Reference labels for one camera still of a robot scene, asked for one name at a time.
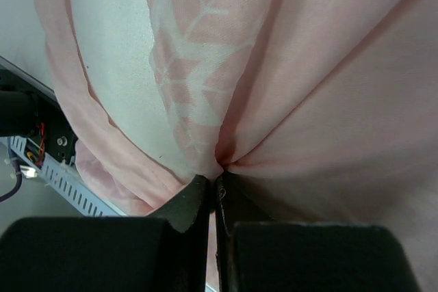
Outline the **purple princess print pillowcase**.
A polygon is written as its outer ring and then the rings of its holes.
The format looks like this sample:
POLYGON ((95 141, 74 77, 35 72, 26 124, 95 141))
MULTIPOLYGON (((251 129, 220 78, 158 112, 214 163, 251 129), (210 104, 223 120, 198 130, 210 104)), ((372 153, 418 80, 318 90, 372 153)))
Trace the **purple princess print pillowcase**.
MULTIPOLYGON (((437 0, 146 0, 149 64, 194 176, 223 172, 285 220, 369 222, 437 290, 437 0)), ((71 0, 34 0, 76 166, 146 215, 183 189, 115 125, 86 74, 71 0)))

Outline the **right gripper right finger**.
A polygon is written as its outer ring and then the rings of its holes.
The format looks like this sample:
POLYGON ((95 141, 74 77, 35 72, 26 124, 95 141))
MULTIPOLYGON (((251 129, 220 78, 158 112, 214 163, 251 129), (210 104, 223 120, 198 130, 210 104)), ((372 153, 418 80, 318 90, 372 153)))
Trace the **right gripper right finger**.
POLYGON ((224 173, 215 182, 221 291, 419 291, 386 228, 275 220, 238 181, 224 173))

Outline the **white pillow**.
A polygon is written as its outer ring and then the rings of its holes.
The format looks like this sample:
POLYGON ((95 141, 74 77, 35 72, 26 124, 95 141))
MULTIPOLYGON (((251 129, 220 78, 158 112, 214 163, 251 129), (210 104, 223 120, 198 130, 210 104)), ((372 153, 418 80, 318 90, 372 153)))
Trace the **white pillow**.
POLYGON ((71 0, 90 84, 115 125, 181 180, 194 175, 173 137, 149 64, 153 32, 146 0, 71 0))

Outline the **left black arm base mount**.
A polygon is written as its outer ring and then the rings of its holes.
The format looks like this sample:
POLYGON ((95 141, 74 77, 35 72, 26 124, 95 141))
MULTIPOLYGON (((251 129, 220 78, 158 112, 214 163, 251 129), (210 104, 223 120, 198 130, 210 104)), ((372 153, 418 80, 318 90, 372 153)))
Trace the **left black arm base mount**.
POLYGON ((47 156, 70 163, 77 136, 58 103, 13 72, 1 69, 1 137, 29 139, 25 156, 41 168, 47 156))

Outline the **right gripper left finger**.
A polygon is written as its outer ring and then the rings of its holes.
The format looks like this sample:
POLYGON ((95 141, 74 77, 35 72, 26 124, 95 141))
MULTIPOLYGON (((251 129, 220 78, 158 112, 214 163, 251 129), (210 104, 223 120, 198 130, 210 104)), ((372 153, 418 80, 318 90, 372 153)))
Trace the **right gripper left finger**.
POLYGON ((2 291, 204 291, 209 181, 137 217, 28 217, 1 236, 2 291))

